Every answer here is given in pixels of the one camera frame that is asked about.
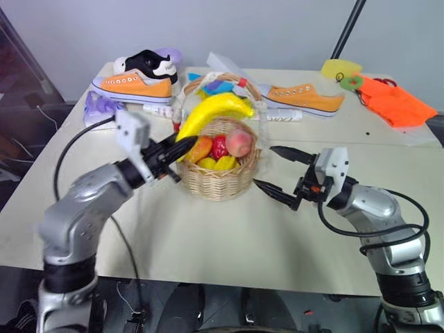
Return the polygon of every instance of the banana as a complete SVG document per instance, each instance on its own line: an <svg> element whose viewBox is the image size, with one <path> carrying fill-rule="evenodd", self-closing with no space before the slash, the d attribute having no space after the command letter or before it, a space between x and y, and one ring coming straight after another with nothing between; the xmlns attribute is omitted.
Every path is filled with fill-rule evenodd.
<svg viewBox="0 0 444 333"><path fill-rule="evenodd" d="M254 109L232 92L210 96L199 103L179 130L176 141L198 135L216 117L243 119L255 115Z"/></svg>

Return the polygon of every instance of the red strawberry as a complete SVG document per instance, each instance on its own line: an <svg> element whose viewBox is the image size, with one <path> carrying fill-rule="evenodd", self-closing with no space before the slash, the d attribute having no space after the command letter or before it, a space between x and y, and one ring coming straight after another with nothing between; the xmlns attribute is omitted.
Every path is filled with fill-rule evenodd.
<svg viewBox="0 0 444 333"><path fill-rule="evenodd" d="M213 139L213 147L211 149L211 152L213 154L213 157L215 160L218 160L222 156L228 155L227 146L225 145L225 135L216 135L216 137Z"/></svg>

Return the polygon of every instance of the wicker basket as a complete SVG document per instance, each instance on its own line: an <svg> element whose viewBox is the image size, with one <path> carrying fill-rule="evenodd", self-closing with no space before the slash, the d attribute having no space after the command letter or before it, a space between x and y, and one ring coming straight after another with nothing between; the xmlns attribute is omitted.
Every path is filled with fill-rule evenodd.
<svg viewBox="0 0 444 333"><path fill-rule="evenodd" d="M221 74L217 80L226 80L238 83L241 78L234 74ZM195 90L200 81L190 83L184 88L186 95ZM261 101L261 94L250 83L246 89L256 101ZM234 198L251 185L254 172L259 159L260 150L256 147L257 135L242 121L219 117L201 130L200 135L215 137L218 134L228 134L235 128L241 128L249 133L252 138L252 149L247 156L238 158L241 166L227 171L214 171L199 167L197 164L183 160L178 163L178 173L182 177L182 184L193 194L213 201L222 201Z"/></svg>

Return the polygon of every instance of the white table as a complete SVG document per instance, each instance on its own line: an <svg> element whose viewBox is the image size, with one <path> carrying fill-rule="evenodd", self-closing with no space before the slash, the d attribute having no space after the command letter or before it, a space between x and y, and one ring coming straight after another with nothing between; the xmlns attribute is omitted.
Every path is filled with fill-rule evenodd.
<svg viewBox="0 0 444 333"><path fill-rule="evenodd" d="M101 75L110 74L110 64ZM204 72L206 69L190 68ZM320 93L339 92L336 84L312 71L252 69L259 82L295 85L312 82ZM437 141L409 147L376 115L347 93L333 119L305 116L300 123L270 123L272 144L319 152L346 145L350 175L367 185L379 185L413 196L431 218L432 254L427 273L435 289L444 289L444 153ZM79 100L62 128L48 143L0 213L0 264L42 268L42 242L36 226L54 202L52 175L66 143L83 128ZM131 105L140 110L140 105ZM152 137L171 133L169 120L149 116ZM86 134L70 150L61 170L62 194L80 175L102 164L125 158L113 130ZM269 154L270 165L258 176L275 184L291 184L292 192L306 166ZM421 223L412 206L400 201L406 221ZM327 218L351 227L334 212ZM316 209L303 203L298 212L271 200L252 186L240 197L213 203L189 195L169 178L136 191L117 213L133 245L142 278L237 286L379 295L375 274L359 251L359 242L331 233ZM100 275L133 278L128 254L115 227L101 236L97 269Z"/></svg>

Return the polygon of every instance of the black pole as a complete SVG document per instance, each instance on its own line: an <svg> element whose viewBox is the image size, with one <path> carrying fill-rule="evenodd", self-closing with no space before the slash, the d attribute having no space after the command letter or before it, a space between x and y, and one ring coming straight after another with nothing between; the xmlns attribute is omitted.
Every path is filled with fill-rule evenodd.
<svg viewBox="0 0 444 333"><path fill-rule="evenodd" d="M361 10L363 6L366 4L367 0L356 0L355 6L352 9L352 12L350 13L350 16L348 17L347 23L344 26L344 29L342 30L342 34L336 43L336 46L334 47L334 51L330 59L337 59L341 55L341 52L345 46L345 43L347 42L353 27L355 26L356 21L358 20L359 14L361 14Z"/></svg>

